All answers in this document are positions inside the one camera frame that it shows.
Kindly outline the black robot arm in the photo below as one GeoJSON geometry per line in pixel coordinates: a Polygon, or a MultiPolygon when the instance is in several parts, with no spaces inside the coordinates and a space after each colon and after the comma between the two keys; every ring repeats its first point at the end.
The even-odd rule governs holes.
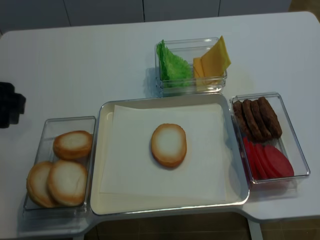
{"type": "Polygon", "coordinates": [[[9,82],[0,83],[0,128],[19,123],[20,115],[25,112],[26,98],[15,92],[15,87],[9,82]]]}

